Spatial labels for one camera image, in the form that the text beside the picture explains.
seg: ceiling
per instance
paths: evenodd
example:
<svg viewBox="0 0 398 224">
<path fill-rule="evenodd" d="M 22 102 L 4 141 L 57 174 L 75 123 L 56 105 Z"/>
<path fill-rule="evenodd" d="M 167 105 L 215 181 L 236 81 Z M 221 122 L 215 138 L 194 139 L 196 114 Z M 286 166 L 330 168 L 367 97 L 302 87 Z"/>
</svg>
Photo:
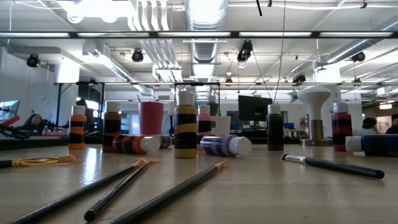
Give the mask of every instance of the ceiling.
<svg viewBox="0 0 398 224">
<path fill-rule="evenodd" d="M 12 1 L 0 0 L 0 30 L 9 31 L 10 24 L 12 31 L 111 31 L 111 30 L 130 30 L 127 25 L 127 18 L 121 17 L 114 23 L 105 23 L 100 18 L 84 18 L 78 24 L 72 24 L 67 19 L 67 12 L 59 9 L 60 5 L 56 1 Z M 257 7 L 247 7 L 255 5 L 253 0 L 228 0 L 226 20 L 224 30 L 279 30 L 284 25 L 283 1 L 273 0 L 273 6 L 262 6 L 263 16 L 259 16 Z M 367 3 L 373 6 L 395 6 L 388 7 L 367 7 L 360 9 L 362 1 L 359 0 L 294 0 L 286 1 L 288 6 L 300 7 L 330 7 L 330 6 L 358 6 L 354 9 L 340 10 L 308 10 L 291 9 L 285 10 L 285 30 L 347 30 L 364 31 L 375 30 L 383 22 L 397 16 L 398 2 L 395 0 L 368 0 Z M 168 16 L 167 21 L 171 30 L 186 30 L 186 18 L 184 1 L 167 1 Z M 43 9 L 44 7 L 56 7 L 57 9 Z M 252 44 L 254 53 L 249 58 L 245 68 L 238 68 L 236 63 L 236 52 L 243 43 L 243 39 L 228 39 L 227 43 L 220 44 L 217 53 L 214 78 L 212 81 L 224 82 L 226 72 L 232 73 L 234 82 L 255 82 L 260 81 L 263 74 L 265 81 L 291 82 L 292 77 L 297 73 L 290 71 L 305 60 L 313 60 L 317 55 L 328 55 L 341 47 L 351 43 L 350 39 L 285 39 L 282 50 L 282 65 L 279 59 L 282 47 L 281 39 L 253 39 Z M 115 74 L 105 66 L 93 63 L 90 57 L 82 54 L 82 45 L 85 40 L 12 40 L 11 45 L 16 47 L 59 47 L 72 54 L 84 63 L 87 63 L 91 75 L 98 80 L 115 80 Z M 142 46 L 137 39 L 98 39 L 98 44 L 106 44 L 111 49 L 111 57 L 129 71 L 134 79 L 142 82 L 154 82 L 152 73 L 152 61 L 144 54 L 144 61 L 134 63 L 131 54 L 135 48 Z M 192 59 L 189 44 L 184 44 L 181 39 L 172 41 L 178 64 L 182 67 L 182 77 L 184 79 L 193 78 Z M 353 69 L 352 62 L 341 62 L 340 73 L 343 81 L 353 80 L 354 75 L 360 76 L 371 73 L 386 66 L 398 62 L 398 41 L 396 39 L 383 40 L 373 45 L 363 52 L 366 54 L 364 62 L 356 63 Z M 308 67 L 303 71 L 307 76 L 307 81 L 313 80 L 313 68 Z M 396 70 L 389 70 L 365 79 L 366 82 L 381 82 L 385 79 L 394 80 L 397 76 Z"/>
</svg>

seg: wooden table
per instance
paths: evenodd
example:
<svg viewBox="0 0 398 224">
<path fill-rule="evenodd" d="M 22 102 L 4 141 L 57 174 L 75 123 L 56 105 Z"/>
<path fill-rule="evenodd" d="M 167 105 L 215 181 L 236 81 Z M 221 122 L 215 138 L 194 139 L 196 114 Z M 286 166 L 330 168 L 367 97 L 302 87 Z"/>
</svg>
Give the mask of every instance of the wooden table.
<svg viewBox="0 0 398 224">
<path fill-rule="evenodd" d="M 383 180 L 372 180 L 316 167 L 281 161 L 281 152 L 254 146 L 251 156 L 228 159 L 228 166 L 147 223 L 398 223 L 397 159 L 334 153 L 331 147 L 286 145 L 285 152 L 382 169 Z M 0 152 L 1 159 L 62 156 L 66 147 Z M 74 164 L 0 170 L 0 223 L 92 183 L 137 161 L 140 156 L 103 154 L 100 146 L 70 151 Z M 181 183 L 222 157 L 200 152 L 196 159 L 174 159 L 163 149 L 146 159 L 150 166 L 99 218 L 116 217 Z M 93 193 L 41 223 L 84 223 L 83 214 L 117 182 Z"/>
</svg>

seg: computer monitor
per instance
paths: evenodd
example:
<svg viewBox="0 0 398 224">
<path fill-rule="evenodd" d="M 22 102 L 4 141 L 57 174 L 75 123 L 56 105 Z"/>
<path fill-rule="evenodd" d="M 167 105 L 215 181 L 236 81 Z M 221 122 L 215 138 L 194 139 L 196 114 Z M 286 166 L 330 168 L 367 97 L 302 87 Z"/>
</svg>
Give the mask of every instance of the computer monitor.
<svg viewBox="0 0 398 224">
<path fill-rule="evenodd" d="M 0 121 L 11 119 L 17 115 L 19 100 L 0 102 Z"/>
<path fill-rule="evenodd" d="M 239 120 L 241 121 L 266 121 L 268 105 L 272 99 L 255 96 L 238 96 Z"/>
</svg>

